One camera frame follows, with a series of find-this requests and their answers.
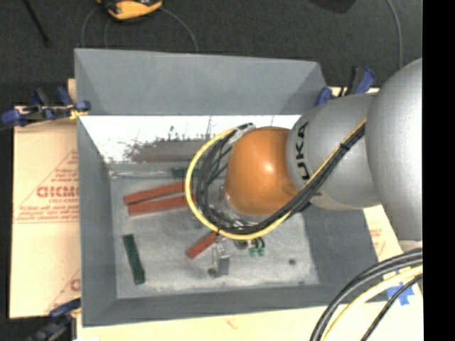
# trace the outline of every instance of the blue clamp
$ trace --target blue clamp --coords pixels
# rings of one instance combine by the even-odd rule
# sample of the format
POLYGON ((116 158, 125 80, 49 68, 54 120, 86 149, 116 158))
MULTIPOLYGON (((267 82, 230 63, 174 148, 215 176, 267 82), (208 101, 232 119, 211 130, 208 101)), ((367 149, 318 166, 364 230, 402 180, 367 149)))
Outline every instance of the blue clamp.
POLYGON ((376 82, 376 75, 368 67, 363 68, 363 77, 360 83, 358 83, 357 88, 355 89, 355 94, 363 94, 368 92, 368 90, 375 84, 376 82))
POLYGON ((70 314, 73 310, 80 307, 80 298, 64 303, 49 313, 51 321, 35 331, 33 335, 27 337, 25 341, 55 341, 63 335, 70 324, 74 325, 74 318, 70 314))
POLYGON ((72 311, 80 308, 80 305, 81 305, 80 298, 73 299, 72 301, 59 305, 57 308, 53 309, 49 313, 49 317, 50 318, 63 317, 64 315, 68 314, 69 312, 72 312, 72 311))
POLYGON ((50 107, 48 97, 42 88, 37 88, 31 95, 31 104, 22 110, 12 109, 1 115, 1 121, 9 126, 26 126, 40 121, 56 120, 70 117, 73 112, 88 112, 92 105, 89 101, 74 103, 68 92, 57 87, 57 96, 63 103, 62 107, 50 107))
POLYGON ((368 67, 364 67, 363 69, 354 67, 353 75, 344 96, 350 94, 364 94, 375 84, 375 82, 376 75, 373 70, 368 67))
POLYGON ((316 99, 315 106, 325 104, 332 97, 333 97, 332 90, 327 86, 322 87, 322 90, 319 92, 318 97, 316 99))

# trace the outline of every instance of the yellow cable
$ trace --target yellow cable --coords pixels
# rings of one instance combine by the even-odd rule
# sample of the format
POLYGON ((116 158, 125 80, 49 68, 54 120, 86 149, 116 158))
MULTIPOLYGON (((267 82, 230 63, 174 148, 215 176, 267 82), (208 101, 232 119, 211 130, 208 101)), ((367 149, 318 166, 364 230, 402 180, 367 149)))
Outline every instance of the yellow cable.
POLYGON ((397 274, 392 278, 388 278, 381 283, 373 286, 372 288, 368 289, 366 292, 360 294, 354 301, 349 303, 346 308, 344 308, 338 317, 332 322, 331 326, 327 329, 326 334, 322 337, 321 341, 326 341, 328 335, 333 331, 334 327, 340 322, 342 318, 344 318, 349 312, 351 312, 354 308, 357 308, 360 304, 369 301, 371 298, 377 296, 379 293, 385 291, 386 289, 394 286, 402 281, 406 281, 407 279, 414 278, 423 274, 423 266, 416 266, 409 270, 404 271, 403 273, 397 274))

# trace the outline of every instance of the black stand leg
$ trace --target black stand leg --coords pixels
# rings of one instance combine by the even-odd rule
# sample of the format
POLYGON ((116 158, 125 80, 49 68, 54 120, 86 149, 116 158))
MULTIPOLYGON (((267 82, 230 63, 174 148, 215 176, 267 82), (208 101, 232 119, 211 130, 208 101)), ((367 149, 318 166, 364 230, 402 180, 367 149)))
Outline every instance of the black stand leg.
POLYGON ((25 4, 28 13, 30 14, 30 17, 33 19, 33 22, 35 23, 36 28, 40 32, 41 38, 43 39, 44 46, 49 47, 50 46, 50 39, 47 36, 46 32, 44 31, 40 21, 38 20, 38 17, 35 14, 35 11, 30 5, 30 2, 28 0, 22 0, 23 3, 25 4))

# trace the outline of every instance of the cable bundle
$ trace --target cable bundle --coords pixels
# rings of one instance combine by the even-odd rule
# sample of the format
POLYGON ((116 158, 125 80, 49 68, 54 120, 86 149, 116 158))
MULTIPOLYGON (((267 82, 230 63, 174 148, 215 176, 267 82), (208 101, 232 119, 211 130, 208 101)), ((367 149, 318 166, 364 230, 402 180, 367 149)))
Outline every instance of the cable bundle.
POLYGON ((382 317, 388 309, 391 307, 393 302, 400 296, 402 292, 416 283, 421 279, 423 274, 423 251, 422 249, 410 251, 406 254, 398 255, 388 260, 382 261, 369 269, 366 269, 359 275, 357 275, 351 282, 349 282, 340 293, 332 300, 327 306, 327 309, 323 312, 322 316, 316 324, 316 327, 311 334, 310 341, 324 341, 328 335, 332 332, 334 327, 340 322, 342 318, 352 311, 355 307, 370 300, 381 292, 385 291, 391 286, 394 286, 402 281, 408 281, 401 289, 394 294, 393 297, 386 303, 385 307, 380 311, 379 315, 373 321, 367 332, 362 337, 362 341, 366 341, 373 333, 378 323, 382 320, 382 317), (350 302, 346 308, 338 315, 338 317, 331 323, 330 327, 328 324, 335 313, 337 307, 346 301, 346 299, 356 292, 360 287, 365 284, 371 284, 377 281, 378 278, 382 278, 386 274, 390 274, 394 271, 400 271, 398 274, 380 281, 373 287, 370 287, 367 291, 360 294, 354 301, 350 302))
POLYGON ((343 155, 363 136, 365 133, 366 119, 362 120, 352 132, 340 143, 331 155, 322 163, 316 172, 309 178, 299 193, 285 206, 257 224, 248 224, 247 221, 239 219, 236 223, 221 211, 216 210, 208 203, 209 185, 225 170, 225 166, 219 168, 220 160, 232 148, 223 148, 235 134, 242 133, 250 124, 228 129, 218 134, 202 146, 199 152, 194 155, 186 174, 185 194, 193 214, 206 227, 224 237, 234 240, 251 240, 262 237, 276 229, 283 221, 291 215, 301 212, 309 203, 313 195, 323 185, 328 175, 341 160, 343 155), (206 157, 200 167, 200 176, 196 187, 196 202, 191 197, 191 178, 194 168, 199 159, 206 153, 206 157))

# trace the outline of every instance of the black floor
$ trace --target black floor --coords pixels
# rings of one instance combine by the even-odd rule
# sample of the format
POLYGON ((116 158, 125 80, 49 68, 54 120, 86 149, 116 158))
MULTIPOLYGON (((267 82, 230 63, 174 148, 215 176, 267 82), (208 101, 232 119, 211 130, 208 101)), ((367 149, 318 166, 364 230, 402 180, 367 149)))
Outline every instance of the black floor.
MULTIPOLYGON (((193 52, 188 32, 157 11, 143 23, 110 23, 94 0, 29 0, 51 40, 45 47, 22 0, 0 0, 0 112, 37 86, 73 77, 73 48, 193 52)), ((193 31, 202 54, 295 58, 321 64, 330 85, 367 65, 381 85, 399 65, 394 15, 386 0, 164 0, 193 31)), ((402 31, 402 61, 422 56, 422 0, 390 0, 402 31)), ((11 246, 11 132, 0 131, 0 340, 21 340, 46 320, 7 320, 11 246)))

